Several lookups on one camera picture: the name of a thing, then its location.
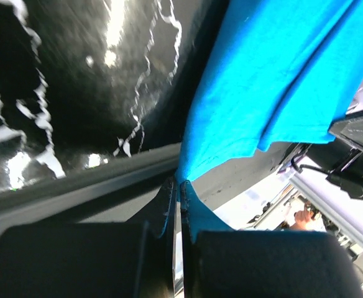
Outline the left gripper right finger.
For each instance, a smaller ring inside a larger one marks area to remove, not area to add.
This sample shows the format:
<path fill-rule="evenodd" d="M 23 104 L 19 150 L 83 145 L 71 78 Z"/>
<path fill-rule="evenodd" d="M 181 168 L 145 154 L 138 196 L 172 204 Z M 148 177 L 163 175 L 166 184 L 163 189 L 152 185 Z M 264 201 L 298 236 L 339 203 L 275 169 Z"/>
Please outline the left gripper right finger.
<path fill-rule="evenodd" d="M 183 277 L 186 297 L 235 297 L 236 231 L 198 197 L 190 181 L 180 186 Z"/>

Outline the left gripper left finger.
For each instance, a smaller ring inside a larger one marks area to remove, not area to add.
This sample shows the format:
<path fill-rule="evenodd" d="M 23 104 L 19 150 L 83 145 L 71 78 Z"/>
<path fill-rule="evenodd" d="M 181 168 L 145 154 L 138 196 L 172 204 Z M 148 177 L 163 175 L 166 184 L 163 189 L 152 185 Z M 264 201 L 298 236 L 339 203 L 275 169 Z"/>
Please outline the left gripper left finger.
<path fill-rule="evenodd" d="M 155 197 L 127 224 L 145 227 L 142 263 L 139 277 L 139 297 L 175 296 L 175 238 L 177 182 L 169 177 Z"/>

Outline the blue t shirt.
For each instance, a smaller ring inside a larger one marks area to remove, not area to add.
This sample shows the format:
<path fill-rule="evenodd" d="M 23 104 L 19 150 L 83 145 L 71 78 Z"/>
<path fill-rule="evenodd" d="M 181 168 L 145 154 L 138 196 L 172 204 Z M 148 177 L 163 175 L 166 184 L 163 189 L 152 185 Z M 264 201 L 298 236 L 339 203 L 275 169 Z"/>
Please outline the blue t shirt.
<path fill-rule="evenodd" d="M 363 80 L 363 1 L 231 1 L 190 107 L 178 183 L 275 142 L 326 144 Z"/>

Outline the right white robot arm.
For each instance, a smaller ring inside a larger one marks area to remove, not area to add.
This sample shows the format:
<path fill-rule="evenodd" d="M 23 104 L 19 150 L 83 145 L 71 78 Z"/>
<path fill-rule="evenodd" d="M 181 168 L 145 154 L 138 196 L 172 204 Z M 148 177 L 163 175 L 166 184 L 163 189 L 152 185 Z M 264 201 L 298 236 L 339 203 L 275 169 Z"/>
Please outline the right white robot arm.
<path fill-rule="evenodd" d="M 363 200 L 363 111 L 335 121 L 329 133 L 336 137 L 331 143 L 299 143 L 289 149 L 279 172 L 287 168 L 298 173 L 316 171 L 350 198 Z"/>

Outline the black marbled table mat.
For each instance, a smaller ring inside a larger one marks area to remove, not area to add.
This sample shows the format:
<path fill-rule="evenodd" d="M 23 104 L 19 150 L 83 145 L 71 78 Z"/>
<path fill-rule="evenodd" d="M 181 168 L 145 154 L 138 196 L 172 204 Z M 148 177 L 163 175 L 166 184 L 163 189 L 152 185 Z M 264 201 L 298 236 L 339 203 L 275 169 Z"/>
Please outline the black marbled table mat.
<path fill-rule="evenodd" d="M 0 1 L 0 193 L 179 143 L 227 1 Z"/>

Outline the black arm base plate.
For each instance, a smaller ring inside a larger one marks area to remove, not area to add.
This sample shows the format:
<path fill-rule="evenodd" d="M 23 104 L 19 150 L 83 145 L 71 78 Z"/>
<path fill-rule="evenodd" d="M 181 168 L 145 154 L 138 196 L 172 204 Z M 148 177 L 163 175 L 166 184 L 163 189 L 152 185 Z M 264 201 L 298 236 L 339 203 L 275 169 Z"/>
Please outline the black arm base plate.
<path fill-rule="evenodd" d="M 272 174 L 286 160 L 291 143 L 274 143 L 251 158 L 230 160 L 210 170 L 193 187 L 215 209 Z M 36 222 L 64 210 L 123 189 L 177 165 L 180 145 L 168 145 L 131 158 L 87 169 L 69 177 L 40 182 L 0 194 L 0 234 L 13 225 Z"/>

